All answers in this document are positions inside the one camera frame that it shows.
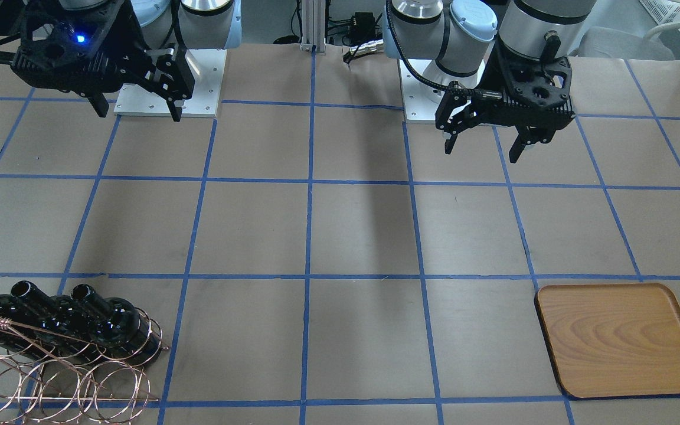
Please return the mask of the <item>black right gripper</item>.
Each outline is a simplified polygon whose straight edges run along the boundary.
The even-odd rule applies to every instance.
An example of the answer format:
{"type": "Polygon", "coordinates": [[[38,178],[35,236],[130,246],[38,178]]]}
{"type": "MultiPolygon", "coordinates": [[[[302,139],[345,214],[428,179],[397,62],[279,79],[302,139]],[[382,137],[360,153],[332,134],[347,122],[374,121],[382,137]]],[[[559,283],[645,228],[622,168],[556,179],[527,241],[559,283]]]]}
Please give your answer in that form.
{"type": "Polygon", "coordinates": [[[129,1],[94,1],[79,9],[67,9],[60,1],[31,1],[10,68],[35,88],[86,96],[101,118],[110,110],[106,93],[137,84],[167,100],[179,123],[194,89],[185,53],[175,44],[151,50],[129,1]]]}

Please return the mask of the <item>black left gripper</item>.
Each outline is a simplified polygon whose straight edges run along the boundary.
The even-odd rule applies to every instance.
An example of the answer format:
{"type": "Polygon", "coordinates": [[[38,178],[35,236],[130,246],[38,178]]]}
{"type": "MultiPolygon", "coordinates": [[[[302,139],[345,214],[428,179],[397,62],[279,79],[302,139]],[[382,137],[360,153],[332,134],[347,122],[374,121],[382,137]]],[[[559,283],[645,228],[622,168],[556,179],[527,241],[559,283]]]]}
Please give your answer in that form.
{"type": "MultiPolygon", "coordinates": [[[[500,126],[564,129],[574,118],[570,100],[570,63],[559,45],[541,45],[524,57],[506,45],[495,45],[480,83],[474,89],[452,81],[435,113],[443,131],[444,152],[452,153],[459,132],[481,123],[500,126]]],[[[539,129],[517,129],[508,151],[511,164],[538,142],[539,129]]]]}

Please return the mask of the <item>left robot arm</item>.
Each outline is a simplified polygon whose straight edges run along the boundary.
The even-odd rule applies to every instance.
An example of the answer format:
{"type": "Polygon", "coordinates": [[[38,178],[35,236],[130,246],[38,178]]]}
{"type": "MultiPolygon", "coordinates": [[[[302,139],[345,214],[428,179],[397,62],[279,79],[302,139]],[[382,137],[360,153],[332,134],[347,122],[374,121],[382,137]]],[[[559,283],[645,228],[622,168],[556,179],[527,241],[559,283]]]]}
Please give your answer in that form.
{"type": "Polygon", "coordinates": [[[575,118],[569,53],[594,1],[509,1],[499,17],[483,1],[388,1],[386,56],[424,92],[424,116],[451,153],[480,125],[517,130],[508,153],[550,143],[575,118]]]}

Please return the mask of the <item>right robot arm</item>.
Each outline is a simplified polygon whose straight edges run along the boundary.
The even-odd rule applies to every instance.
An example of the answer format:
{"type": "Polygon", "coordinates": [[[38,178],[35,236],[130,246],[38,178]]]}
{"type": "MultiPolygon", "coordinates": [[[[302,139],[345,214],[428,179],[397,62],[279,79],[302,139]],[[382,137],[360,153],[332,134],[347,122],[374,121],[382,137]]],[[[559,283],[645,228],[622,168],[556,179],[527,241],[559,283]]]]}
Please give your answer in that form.
{"type": "Polygon", "coordinates": [[[100,117],[215,118],[241,18],[239,1],[32,1],[7,60],[33,88],[78,94],[100,117]]]}

